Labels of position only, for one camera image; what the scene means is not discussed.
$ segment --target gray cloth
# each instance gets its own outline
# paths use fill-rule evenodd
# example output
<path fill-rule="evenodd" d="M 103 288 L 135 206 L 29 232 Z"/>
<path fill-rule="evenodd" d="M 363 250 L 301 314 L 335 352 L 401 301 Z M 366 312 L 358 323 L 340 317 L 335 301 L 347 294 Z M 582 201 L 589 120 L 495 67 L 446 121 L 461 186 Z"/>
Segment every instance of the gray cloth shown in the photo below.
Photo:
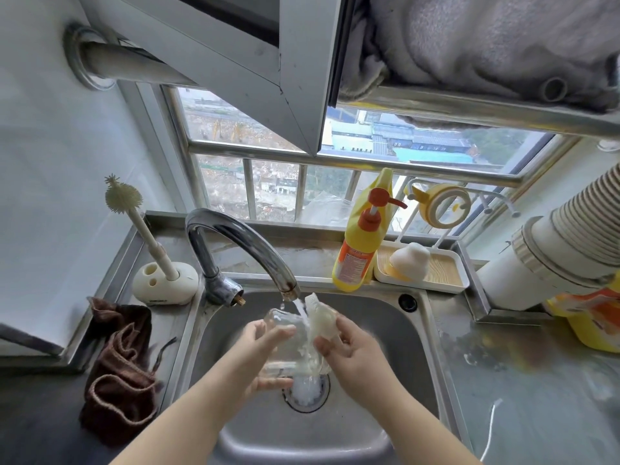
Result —
<path fill-rule="evenodd" d="M 619 52 L 620 0 L 357 0 L 339 99 L 390 77 L 604 112 Z"/>

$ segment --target brown cloth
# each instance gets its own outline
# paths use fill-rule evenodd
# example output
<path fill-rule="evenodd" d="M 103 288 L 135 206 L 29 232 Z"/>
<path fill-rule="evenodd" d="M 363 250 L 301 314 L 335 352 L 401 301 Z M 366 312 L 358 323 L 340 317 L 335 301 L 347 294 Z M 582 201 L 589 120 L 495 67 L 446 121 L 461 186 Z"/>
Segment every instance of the brown cloth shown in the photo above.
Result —
<path fill-rule="evenodd" d="M 110 447 L 125 445 L 156 416 L 155 372 L 170 340 L 148 371 L 151 311 L 142 305 L 118 305 L 90 298 L 90 308 L 101 336 L 110 336 L 93 364 L 79 420 Z"/>

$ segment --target chrome faucet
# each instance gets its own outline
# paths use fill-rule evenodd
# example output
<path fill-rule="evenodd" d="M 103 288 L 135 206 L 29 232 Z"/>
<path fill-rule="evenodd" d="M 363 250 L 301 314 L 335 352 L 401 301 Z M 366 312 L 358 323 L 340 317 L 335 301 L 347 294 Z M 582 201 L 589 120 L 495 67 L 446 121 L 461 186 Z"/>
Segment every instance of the chrome faucet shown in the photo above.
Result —
<path fill-rule="evenodd" d="M 292 271 L 267 240 L 248 225 L 223 212 L 196 209 L 185 218 L 185 232 L 205 276 L 206 298 L 217 305 L 243 305 L 243 287 L 222 275 L 206 242 L 205 229 L 224 235 L 263 266 L 282 293 L 285 301 L 301 296 Z"/>

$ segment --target sink basin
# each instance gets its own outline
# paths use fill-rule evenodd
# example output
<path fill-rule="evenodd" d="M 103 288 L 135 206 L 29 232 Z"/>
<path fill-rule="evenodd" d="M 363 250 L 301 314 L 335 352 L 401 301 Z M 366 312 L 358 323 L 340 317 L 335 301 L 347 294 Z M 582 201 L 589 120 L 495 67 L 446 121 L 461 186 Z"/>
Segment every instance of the sink basin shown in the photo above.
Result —
<path fill-rule="evenodd" d="M 186 360 L 178 398 L 196 383 L 236 342 L 246 323 L 262 319 L 269 309 L 280 307 L 282 297 L 269 284 L 244 284 L 243 307 L 206 306 L 198 315 Z M 414 289 L 362 289 L 360 295 L 338 293 L 329 288 L 304 287 L 322 302 L 351 318 L 381 345 L 394 373 L 420 403 L 449 427 L 430 344 L 424 334 L 420 309 L 408 313 L 398 297 L 409 293 L 422 307 Z M 286 310 L 296 312 L 292 303 Z M 317 404 L 296 404 L 289 392 L 261 392 L 251 398 L 221 431 L 209 464 L 396 464 L 389 437 L 374 418 L 349 398 L 331 373 L 322 379 Z"/>

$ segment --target white tray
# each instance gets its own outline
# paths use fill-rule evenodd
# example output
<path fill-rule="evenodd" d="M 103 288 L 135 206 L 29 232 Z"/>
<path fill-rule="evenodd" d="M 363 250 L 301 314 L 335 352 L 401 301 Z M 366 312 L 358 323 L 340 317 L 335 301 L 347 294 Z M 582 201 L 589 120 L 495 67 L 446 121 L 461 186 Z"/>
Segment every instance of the white tray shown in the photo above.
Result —
<path fill-rule="evenodd" d="M 386 284 L 415 287 L 458 294 L 469 287 L 469 278 L 461 258 L 454 251 L 428 248 L 431 254 L 431 268 L 423 281 L 413 281 L 399 274 L 390 264 L 389 257 L 405 243 L 384 241 L 377 250 L 373 272 L 378 281 Z"/>

